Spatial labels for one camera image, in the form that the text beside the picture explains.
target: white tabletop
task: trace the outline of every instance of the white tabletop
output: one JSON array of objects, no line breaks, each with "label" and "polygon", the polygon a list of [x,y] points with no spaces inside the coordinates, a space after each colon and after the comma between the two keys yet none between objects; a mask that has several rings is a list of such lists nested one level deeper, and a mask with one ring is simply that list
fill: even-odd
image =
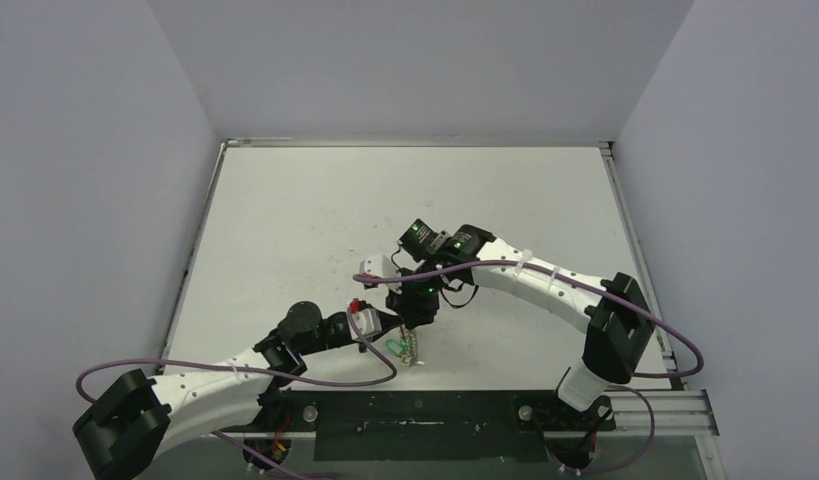
[{"label": "white tabletop", "polygon": [[[300,300],[315,302],[324,315],[356,296],[380,302],[384,288],[363,292],[350,276],[367,256],[391,254],[416,218],[451,232],[473,224],[578,272],[635,274],[597,148],[230,148],[169,357],[227,358],[264,338]],[[370,389],[553,389],[584,342],[559,318],[490,290],[461,310],[442,303],[418,336],[425,366],[400,365],[395,380]],[[353,347],[305,361],[312,378],[387,373]],[[639,371],[665,372],[655,338]],[[667,380],[648,379],[631,386],[670,388]]]}]

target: screw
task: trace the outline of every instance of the screw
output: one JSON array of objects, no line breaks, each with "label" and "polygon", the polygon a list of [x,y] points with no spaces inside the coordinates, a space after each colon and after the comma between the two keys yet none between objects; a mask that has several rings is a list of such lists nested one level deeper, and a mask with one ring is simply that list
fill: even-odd
[{"label": "screw", "polygon": [[533,407],[529,405],[524,405],[523,407],[518,409],[518,418],[527,422],[533,418]]},{"label": "screw", "polygon": [[309,405],[308,407],[303,409],[303,420],[306,423],[312,423],[315,419],[318,418],[318,409]]}]

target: green object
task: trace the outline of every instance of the green object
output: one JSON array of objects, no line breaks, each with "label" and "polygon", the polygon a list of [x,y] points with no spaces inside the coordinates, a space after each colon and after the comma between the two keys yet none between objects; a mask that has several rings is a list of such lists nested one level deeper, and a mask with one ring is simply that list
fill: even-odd
[{"label": "green object", "polygon": [[402,340],[389,338],[385,341],[385,348],[397,358],[403,357],[403,354],[406,353],[406,344]]}]

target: purple cable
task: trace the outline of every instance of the purple cable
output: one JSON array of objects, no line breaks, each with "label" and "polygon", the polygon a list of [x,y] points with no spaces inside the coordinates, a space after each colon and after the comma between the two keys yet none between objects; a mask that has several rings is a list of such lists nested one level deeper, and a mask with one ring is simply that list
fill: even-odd
[{"label": "purple cable", "polygon": [[289,373],[278,372],[276,370],[270,370],[270,369],[266,369],[266,368],[257,368],[257,367],[235,367],[235,368],[232,368],[229,365],[211,365],[211,364],[208,364],[208,363],[188,362],[188,361],[185,361],[185,360],[170,360],[170,359],[166,359],[166,358],[128,358],[128,359],[125,359],[125,360],[115,360],[113,362],[101,363],[99,365],[93,366],[93,367],[89,368],[88,370],[85,370],[84,372],[80,373],[79,376],[76,377],[76,392],[79,393],[79,396],[82,397],[83,399],[85,399],[87,402],[94,403],[94,401],[96,399],[94,397],[92,397],[90,394],[88,394],[88,392],[85,391],[85,388],[82,386],[82,382],[85,380],[85,378],[88,375],[91,375],[94,372],[99,372],[100,370],[106,370],[106,369],[114,368],[114,367],[123,367],[123,366],[127,366],[127,365],[170,365],[170,366],[175,366],[175,367],[186,367],[186,368],[195,368],[195,369],[199,369],[199,370],[209,370],[209,371],[212,371],[212,372],[235,372],[235,371],[237,371],[237,372],[244,372],[244,373],[262,373],[262,374],[273,375],[275,377],[287,378],[289,380],[294,380],[294,381],[301,382],[301,383],[308,383],[308,384],[311,384],[311,385],[320,385],[322,387],[370,387],[370,386],[373,386],[373,385],[379,385],[381,383],[385,383],[385,382],[393,379],[394,377],[396,377],[397,376],[397,367],[395,367],[394,364],[391,363],[391,361],[388,359],[388,357],[386,357],[385,355],[382,354],[382,352],[377,350],[377,348],[374,347],[374,344],[370,340],[368,340],[367,338],[365,338],[362,335],[362,332],[359,331],[359,327],[356,326],[356,322],[352,321],[352,317],[350,316],[350,310],[347,310],[347,319],[348,319],[347,323],[350,324],[350,328],[352,328],[353,331],[356,333],[356,336],[357,336],[357,338],[359,338],[359,341],[361,341],[362,344],[365,345],[368,348],[368,350],[371,353],[374,354],[374,356],[376,356],[377,358],[382,360],[382,362],[385,363],[386,366],[391,370],[391,373],[389,373],[385,377],[378,378],[376,380],[364,380],[364,381],[361,381],[361,382],[330,382],[330,381],[327,381],[327,380],[317,380],[317,379],[314,379],[314,378],[305,378],[305,377],[301,377],[301,376],[298,376],[298,375],[291,375]]},{"label": "purple cable", "polygon": [[331,478],[333,480],[338,479],[338,475],[334,474],[334,473],[308,473],[306,475],[301,475],[299,473],[296,473],[294,471],[291,471],[291,470],[283,467],[282,465],[274,462],[273,460],[269,459],[265,455],[262,455],[261,453],[259,453],[259,451],[256,450],[255,448],[253,448],[253,447],[247,445],[246,443],[241,442],[241,441],[239,441],[239,440],[237,440],[237,439],[235,439],[233,437],[230,437],[229,435],[227,435],[225,433],[212,432],[212,435],[220,438],[221,440],[223,440],[225,442],[231,443],[231,444],[235,445],[236,447],[238,447],[238,448],[244,450],[245,452],[249,453],[250,455],[252,455],[250,458],[253,458],[253,457],[258,458],[259,460],[265,462],[265,464],[270,465],[271,468],[273,468],[274,470],[277,470],[278,472],[282,472],[282,474],[277,474],[277,473],[272,473],[272,472],[265,472],[266,475],[268,475],[268,476],[271,476],[271,477],[291,477],[291,478],[296,478],[298,480],[311,480],[311,479],[315,479],[315,478]]},{"label": "purple cable", "polygon": [[622,468],[627,468],[630,465],[636,463],[640,458],[642,458],[642,456],[644,456],[645,453],[647,453],[648,450],[650,450],[650,446],[653,445],[653,440],[654,440],[654,437],[656,435],[656,418],[654,417],[654,414],[653,414],[653,405],[650,404],[647,397],[645,397],[642,392],[636,390],[635,388],[630,388],[630,387],[628,387],[626,385],[610,385],[608,388],[609,388],[609,390],[622,390],[622,391],[625,391],[625,392],[630,392],[630,393],[636,395],[637,397],[641,398],[642,401],[645,402],[645,407],[647,407],[648,416],[650,417],[650,431],[648,432],[648,438],[647,438],[647,440],[645,440],[645,444],[642,445],[642,448],[640,448],[639,451],[636,452],[634,455],[632,455],[630,458],[628,458],[627,460],[624,460],[623,462],[618,462],[618,463],[616,463],[614,465],[608,465],[606,467],[586,468],[584,470],[578,470],[576,468],[571,468],[571,467],[569,467],[567,465],[563,465],[562,462],[560,462],[559,459],[556,458],[556,456],[553,454],[553,452],[550,452],[550,456],[554,460],[556,460],[556,462],[566,472],[575,473],[575,474],[577,474],[579,476],[579,475],[597,475],[599,473],[608,473],[608,472],[614,472],[616,470],[621,470]]},{"label": "purple cable", "polygon": [[[476,268],[476,267],[509,267],[509,266],[515,267],[515,266],[518,266],[518,265],[519,265],[519,262],[516,262],[514,260],[481,260],[481,261],[476,261],[476,262],[466,262],[466,263],[462,263],[460,265],[454,265],[452,267],[445,267],[445,268],[435,270],[435,271],[432,271],[432,272],[417,273],[417,274],[414,274],[414,275],[406,275],[404,277],[379,278],[379,277],[370,277],[370,276],[367,276],[367,275],[357,274],[357,275],[353,275],[353,280],[355,280],[357,282],[360,282],[360,283],[365,283],[365,284],[368,284],[368,285],[379,285],[379,284],[383,284],[383,283],[399,283],[399,282],[419,282],[419,281],[422,281],[422,280],[428,280],[430,278],[440,277],[442,275],[447,275],[449,273],[458,272],[460,270],[467,270],[469,268]],[[533,264],[533,263],[525,263],[523,265],[523,268],[526,268],[528,270],[534,270],[536,272],[543,273],[543,274],[548,275],[548,276],[553,275],[553,270],[550,270],[549,268],[545,268],[545,267],[543,267],[541,265],[536,265],[536,264]],[[693,368],[691,368],[689,370],[682,370],[682,371],[678,371],[678,372],[668,372],[668,373],[634,373],[633,374],[634,377],[640,377],[640,378],[681,378],[681,377],[688,377],[690,375],[694,375],[694,374],[700,372],[701,370],[703,370],[703,353],[701,353],[701,351],[697,347],[697,345],[692,343],[692,341],[689,340],[685,335],[683,335],[682,333],[677,331],[674,327],[672,327],[672,326],[668,325],[667,323],[665,323],[663,320],[661,320],[656,315],[648,312],[647,310],[639,307],[638,305],[634,305],[633,303],[630,303],[627,300],[624,300],[623,298],[621,298],[621,297],[619,297],[617,295],[613,295],[613,294],[611,294],[609,292],[606,292],[606,291],[603,291],[603,290],[601,290],[599,288],[595,288],[595,287],[593,287],[591,285],[580,282],[579,280],[574,280],[573,278],[566,277],[565,275],[560,275],[559,273],[556,274],[556,278],[563,281],[563,282],[565,282],[565,283],[567,283],[567,284],[569,284],[569,285],[572,285],[574,287],[582,288],[583,290],[585,290],[587,292],[594,293],[595,295],[600,295],[601,297],[606,298],[607,300],[611,300],[611,301],[617,303],[618,305],[621,305],[622,307],[626,307],[626,308],[632,310],[633,312],[647,318],[648,320],[653,322],[654,325],[656,325],[656,326],[662,328],[663,330],[665,330],[666,332],[668,332],[671,336],[673,336],[674,338],[679,340],[680,343],[682,343],[689,350],[691,350],[692,354],[694,354],[694,356],[695,356],[695,361],[697,362],[697,364]]]}]

